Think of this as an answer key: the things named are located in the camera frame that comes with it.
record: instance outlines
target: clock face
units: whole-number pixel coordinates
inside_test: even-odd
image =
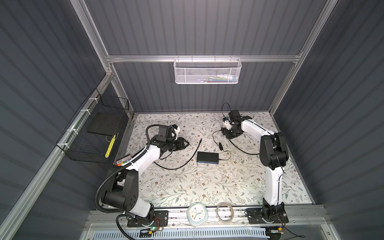
[[[189,210],[189,217],[193,222],[198,222],[201,221],[202,219],[205,218],[206,215],[205,207],[200,204],[194,205],[190,210]]]

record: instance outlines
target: floral tablecloth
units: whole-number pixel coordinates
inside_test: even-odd
[[[241,113],[251,116],[265,128],[277,131],[269,113]],[[195,152],[200,138],[203,139],[199,151],[218,152],[219,158],[228,159],[216,164],[196,162],[197,154],[183,168],[165,170],[155,164],[150,165],[139,177],[139,194],[144,200],[157,207],[189,206],[202,202],[214,206],[220,202],[231,205],[257,205],[262,203],[265,192],[265,170],[258,156],[244,154],[236,149],[221,132],[215,133],[217,143],[223,144],[222,153],[212,139],[212,133],[222,125],[221,113],[172,113],[139,114],[135,121],[127,153],[134,154],[146,145],[145,129],[151,124],[181,127],[180,137],[190,142],[184,150],[171,154],[164,160],[156,162],[161,166],[176,168],[184,164]],[[150,137],[157,134],[157,127],[149,131]],[[258,153],[260,143],[249,134],[244,133],[232,140],[239,148],[250,153]],[[284,168],[283,200],[285,204],[312,203],[303,183],[289,160]]]

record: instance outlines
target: black wire basket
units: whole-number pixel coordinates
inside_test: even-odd
[[[56,145],[65,152],[69,159],[74,161],[101,163],[108,163],[109,159],[114,161],[129,122],[128,99],[99,94],[87,110],[81,111],[84,111],[84,114],[78,123],[71,129],[69,129],[69,123]],[[113,134],[103,135],[89,131],[94,120],[100,115],[112,116],[116,120],[117,126]],[[67,140],[59,142],[68,131]]]

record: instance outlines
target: white mesh basket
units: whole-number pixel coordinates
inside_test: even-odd
[[[181,60],[175,58],[175,82],[177,84],[236,84],[241,61],[239,58]]]

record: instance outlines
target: alarm clock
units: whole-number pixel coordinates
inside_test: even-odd
[[[187,219],[191,226],[199,226],[208,219],[207,208],[201,202],[192,204],[187,210]]]

